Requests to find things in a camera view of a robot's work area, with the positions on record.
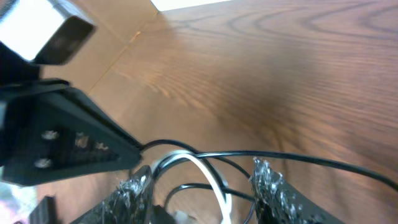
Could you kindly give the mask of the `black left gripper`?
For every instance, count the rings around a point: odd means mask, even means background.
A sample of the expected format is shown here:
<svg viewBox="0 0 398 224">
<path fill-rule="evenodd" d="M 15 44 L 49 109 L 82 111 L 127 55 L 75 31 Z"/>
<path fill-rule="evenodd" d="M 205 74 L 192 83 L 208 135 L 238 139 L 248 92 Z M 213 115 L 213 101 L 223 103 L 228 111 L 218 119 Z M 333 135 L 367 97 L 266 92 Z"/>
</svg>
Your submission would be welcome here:
<svg viewBox="0 0 398 224">
<path fill-rule="evenodd" d="M 69 86 L 40 80 L 40 67 L 1 45 L 2 181 L 34 186 L 140 163 L 140 142 Z"/>
</svg>

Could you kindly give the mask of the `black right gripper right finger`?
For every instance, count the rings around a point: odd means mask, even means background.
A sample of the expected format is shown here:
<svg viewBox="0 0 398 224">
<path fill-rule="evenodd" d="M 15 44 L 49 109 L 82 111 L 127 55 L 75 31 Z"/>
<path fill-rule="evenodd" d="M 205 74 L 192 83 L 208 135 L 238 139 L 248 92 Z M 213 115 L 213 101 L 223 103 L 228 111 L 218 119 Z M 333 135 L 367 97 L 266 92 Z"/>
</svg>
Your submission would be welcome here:
<svg viewBox="0 0 398 224">
<path fill-rule="evenodd" d="M 301 194 L 263 159 L 254 158 L 250 178 L 258 224 L 342 224 Z"/>
</svg>

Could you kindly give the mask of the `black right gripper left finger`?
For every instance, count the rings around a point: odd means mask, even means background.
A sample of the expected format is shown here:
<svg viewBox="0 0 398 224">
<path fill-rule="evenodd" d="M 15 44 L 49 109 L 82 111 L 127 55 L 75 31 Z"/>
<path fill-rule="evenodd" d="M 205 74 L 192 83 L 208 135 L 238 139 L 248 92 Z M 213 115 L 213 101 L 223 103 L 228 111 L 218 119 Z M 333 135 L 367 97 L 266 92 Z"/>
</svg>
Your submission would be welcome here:
<svg viewBox="0 0 398 224">
<path fill-rule="evenodd" d="M 154 178 L 143 166 L 91 210 L 77 218 L 77 224 L 149 224 L 152 212 Z"/>
</svg>

